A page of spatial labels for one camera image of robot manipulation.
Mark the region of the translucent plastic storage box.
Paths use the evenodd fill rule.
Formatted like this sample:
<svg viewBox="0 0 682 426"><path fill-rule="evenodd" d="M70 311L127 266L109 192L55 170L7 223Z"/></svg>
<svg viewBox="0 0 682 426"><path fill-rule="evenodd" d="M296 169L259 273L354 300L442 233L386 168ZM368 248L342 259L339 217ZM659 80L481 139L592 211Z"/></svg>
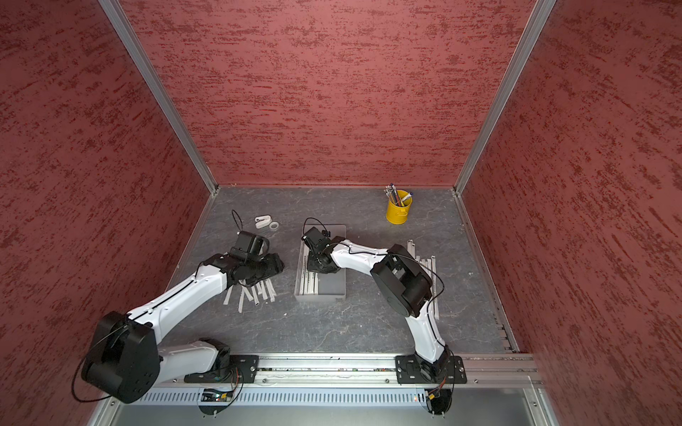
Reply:
<svg viewBox="0 0 682 426"><path fill-rule="evenodd" d="M299 258L298 258L298 269L295 284L294 296L299 302L340 302L346 299L346 271L339 270L336 273L331 274L320 274L319 277L319 289L317 295L297 295L297 282L300 272L307 270L307 255L308 248L305 243L300 244Z"/></svg>

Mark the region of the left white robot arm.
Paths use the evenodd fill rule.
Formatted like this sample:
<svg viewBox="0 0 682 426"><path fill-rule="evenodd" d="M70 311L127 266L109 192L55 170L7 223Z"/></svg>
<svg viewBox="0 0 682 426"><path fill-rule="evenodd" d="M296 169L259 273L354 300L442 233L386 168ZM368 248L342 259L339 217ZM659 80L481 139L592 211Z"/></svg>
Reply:
<svg viewBox="0 0 682 426"><path fill-rule="evenodd" d="M141 399L158 383L186 376L238 381L240 372L231 367L226 344L211 338L169 348L160 344L211 298L234 286L251 288L283 270L284 263L270 252L268 239L239 232L229 252L200 262L188 278L161 296L129 312L105 315L74 378L122 403Z"/></svg>

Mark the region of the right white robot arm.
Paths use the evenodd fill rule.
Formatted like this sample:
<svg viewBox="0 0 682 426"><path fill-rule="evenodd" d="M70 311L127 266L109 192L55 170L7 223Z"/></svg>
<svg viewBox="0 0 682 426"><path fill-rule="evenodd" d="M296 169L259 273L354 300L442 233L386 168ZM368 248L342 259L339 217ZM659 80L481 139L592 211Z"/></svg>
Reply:
<svg viewBox="0 0 682 426"><path fill-rule="evenodd" d="M302 241L310 272L353 270L369 275L390 307L406 319L424 380L434 382L444 374L450 351L432 316L433 279L405 247L369 248L343 237L330 238L315 226L304 232Z"/></svg>

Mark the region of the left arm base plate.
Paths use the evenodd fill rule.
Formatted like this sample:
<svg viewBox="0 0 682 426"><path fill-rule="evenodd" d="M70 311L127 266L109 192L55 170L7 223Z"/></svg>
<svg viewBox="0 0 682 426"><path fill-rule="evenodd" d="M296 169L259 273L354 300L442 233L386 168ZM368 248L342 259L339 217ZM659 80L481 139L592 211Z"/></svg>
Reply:
<svg viewBox="0 0 682 426"><path fill-rule="evenodd" d="M258 372L258 355L220 354L206 372L193 373L184 377L185 383L254 383Z"/></svg>

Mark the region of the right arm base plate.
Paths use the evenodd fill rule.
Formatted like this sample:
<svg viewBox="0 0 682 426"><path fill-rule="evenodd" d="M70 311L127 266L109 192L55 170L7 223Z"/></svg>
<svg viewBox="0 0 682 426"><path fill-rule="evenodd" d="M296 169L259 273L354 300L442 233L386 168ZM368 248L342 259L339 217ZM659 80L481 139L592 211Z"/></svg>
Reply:
<svg viewBox="0 0 682 426"><path fill-rule="evenodd" d="M466 384L463 360L459 356L444 355L434 364L417 356L399 355L394 358L399 384Z"/></svg>

